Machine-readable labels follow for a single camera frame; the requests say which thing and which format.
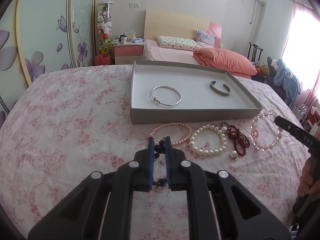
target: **hand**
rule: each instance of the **hand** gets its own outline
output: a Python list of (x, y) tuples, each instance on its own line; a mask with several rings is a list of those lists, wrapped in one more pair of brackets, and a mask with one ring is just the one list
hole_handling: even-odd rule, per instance
[(313, 194), (320, 190), (320, 180), (318, 180), (311, 188), (313, 181), (312, 176), (310, 175), (310, 159), (307, 159), (304, 167), (302, 169), (302, 176), (300, 177), (300, 185), (298, 187), (298, 195), (303, 197), (305, 194)]

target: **floral pillow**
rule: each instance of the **floral pillow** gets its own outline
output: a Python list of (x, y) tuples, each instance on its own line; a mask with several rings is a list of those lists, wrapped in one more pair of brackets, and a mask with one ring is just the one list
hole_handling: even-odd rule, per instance
[(168, 36), (158, 36), (158, 42), (161, 48), (195, 50), (201, 48), (194, 40), (175, 38)]
[(216, 35), (197, 30), (196, 43), (202, 48), (214, 48), (214, 41), (216, 37)]

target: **pink curtain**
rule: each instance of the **pink curtain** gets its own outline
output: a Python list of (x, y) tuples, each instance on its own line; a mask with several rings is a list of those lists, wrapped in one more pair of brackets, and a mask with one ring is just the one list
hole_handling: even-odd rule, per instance
[[(305, 24), (303, 23), (303, 18), (308, 19)], [(318, 34), (314, 32), (315, 35), (310, 35), (310, 32), (308, 33), (305, 30), (310, 31), (310, 28), (314, 28), (315, 31), (318, 31), (319, 27), (320, 19), (314, 10), (308, 5), (293, 0), (292, 25), (282, 58), (285, 63), (291, 62), (291, 65), (287, 66), (300, 81), (301, 94), (298, 96), (295, 105), (305, 104), (308, 109), (319, 105), (317, 96), (320, 85), (320, 61), (317, 55), (311, 53), (312, 49), (315, 49), (314, 44), (316, 46), (319, 44)], [(294, 65), (293, 61), (297, 61), (297, 57), (299, 57), (300, 62)]]

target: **pink bead bracelet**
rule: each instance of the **pink bead bracelet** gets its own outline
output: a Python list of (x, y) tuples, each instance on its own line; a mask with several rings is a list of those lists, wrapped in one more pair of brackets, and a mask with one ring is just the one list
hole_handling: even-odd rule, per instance
[(154, 128), (151, 133), (149, 133), (149, 137), (152, 137), (156, 131), (158, 131), (159, 129), (161, 128), (164, 128), (164, 127), (169, 127), (169, 126), (180, 126), (180, 127), (184, 127), (188, 130), (188, 136), (185, 137), (185, 138), (182, 138), (180, 141), (176, 141), (176, 142), (172, 142), (171, 143), (171, 146), (175, 146), (175, 145), (178, 145), (178, 144), (181, 144), (181, 143), (184, 143), (186, 142), (189, 137), (191, 136), (191, 128), (189, 125), (187, 124), (184, 124), (182, 122), (171, 122), (171, 123), (166, 123), (166, 124), (162, 124), (162, 125), (159, 125), (157, 126), (156, 128)]
[(262, 119), (263, 117), (269, 117), (274, 122), (274, 119), (277, 116), (278, 116), (278, 114), (276, 114), (274, 111), (270, 110), (268, 112), (264, 112), (263, 114), (259, 113), (258, 116), (255, 116), (253, 118), (252, 124), (250, 126), (250, 128), (251, 128), (250, 138), (252, 140), (253, 145), (256, 147), (257, 150), (270, 151), (279, 145), (279, 142), (282, 138), (282, 132), (283, 132), (282, 128), (278, 127), (278, 133), (276, 135), (276, 138), (269, 145), (263, 145), (262, 143), (260, 143), (260, 141), (258, 140), (258, 138), (259, 138), (258, 129), (256, 128), (257, 122), (260, 119)]

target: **pink flower charm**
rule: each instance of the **pink flower charm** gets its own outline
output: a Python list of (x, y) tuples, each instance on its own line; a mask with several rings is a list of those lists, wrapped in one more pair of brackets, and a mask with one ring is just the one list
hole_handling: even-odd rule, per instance
[(259, 137), (259, 133), (258, 133), (258, 130), (257, 129), (252, 129), (251, 130), (251, 133), (250, 133), (250, 137), (252, 139), (257, 139)]

